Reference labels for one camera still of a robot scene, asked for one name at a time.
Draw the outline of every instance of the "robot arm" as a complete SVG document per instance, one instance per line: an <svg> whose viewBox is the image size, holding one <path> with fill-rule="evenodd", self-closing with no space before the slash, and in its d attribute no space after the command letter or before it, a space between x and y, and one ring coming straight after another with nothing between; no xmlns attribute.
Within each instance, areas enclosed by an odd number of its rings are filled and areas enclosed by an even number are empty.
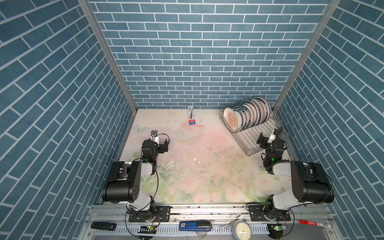
<svg viewBox="0 0 384 240"><path fill-rule="evenodd" d="M303 204L331 203L334 199L333 186L320 163L305 163L283 160L285 141L280 138L283 128L275 129L270 138L260 134L257 143L265 149L263 166L269 174L291 177L292 189L267 197L264 207L269 219L279 218L292 207Z"/></svg>
<svg viewBox="0 0 384 240"><path fill-rule="evenodd" d="M109 170L101 197L104 202L126 203L134 211L153 217L155 203L153 198L140 192L141 176L153 175L157 168L157 156L168 151L169 140L159 144L157 131L143 142L142 157L132 162L114 162Z"/></svg>

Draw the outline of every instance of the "analog clock face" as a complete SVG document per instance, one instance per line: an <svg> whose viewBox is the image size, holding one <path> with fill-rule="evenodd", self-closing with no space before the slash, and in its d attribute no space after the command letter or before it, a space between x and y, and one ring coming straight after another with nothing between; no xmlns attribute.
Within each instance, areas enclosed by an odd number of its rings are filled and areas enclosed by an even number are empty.
<svg viewBox="0 0 384 240"><path fill-rule="evenodd" d="M251 228L246 223L239 223L236 227L236 235L240 240L251 239Z"/></svg>

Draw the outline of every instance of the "black remote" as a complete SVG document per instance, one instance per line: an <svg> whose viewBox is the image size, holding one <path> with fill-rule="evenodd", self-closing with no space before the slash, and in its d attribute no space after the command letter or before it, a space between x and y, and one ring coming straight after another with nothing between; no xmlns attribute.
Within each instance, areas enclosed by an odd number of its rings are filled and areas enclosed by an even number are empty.
<svg viewBox="0 0 384 240"><path fill-rule="evenodd" d="M110 223L110 222L93 222L91 224L91 228L107 230L107 231L114 231L116 228L116 224Z"/></svg>

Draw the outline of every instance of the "clock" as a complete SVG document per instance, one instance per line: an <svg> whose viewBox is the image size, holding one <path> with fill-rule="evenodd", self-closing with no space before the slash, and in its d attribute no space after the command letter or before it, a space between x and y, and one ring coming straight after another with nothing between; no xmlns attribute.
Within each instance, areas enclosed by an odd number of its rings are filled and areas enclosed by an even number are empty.
<svg viewBox="0 0 384 240"><path fill-rule="evenodd" d="M250 240L252 229L247 222L239 220L233 225L232 235L236 240Z"/></svg>

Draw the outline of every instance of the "red marker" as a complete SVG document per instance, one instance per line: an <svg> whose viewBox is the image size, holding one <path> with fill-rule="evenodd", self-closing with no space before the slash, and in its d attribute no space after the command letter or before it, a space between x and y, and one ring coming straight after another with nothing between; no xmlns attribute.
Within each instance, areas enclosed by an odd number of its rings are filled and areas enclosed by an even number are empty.
<svg viewBox="0 0 384 240"><path fill-rule="evenodd" d="M308 225L313 225L313 226L319 226L319 227L332 227L331 224L327 224L327 223L311 222L311 221L306 221L306 220L299 220L299 221L300 221L300 223L308 224Z"/></svg>

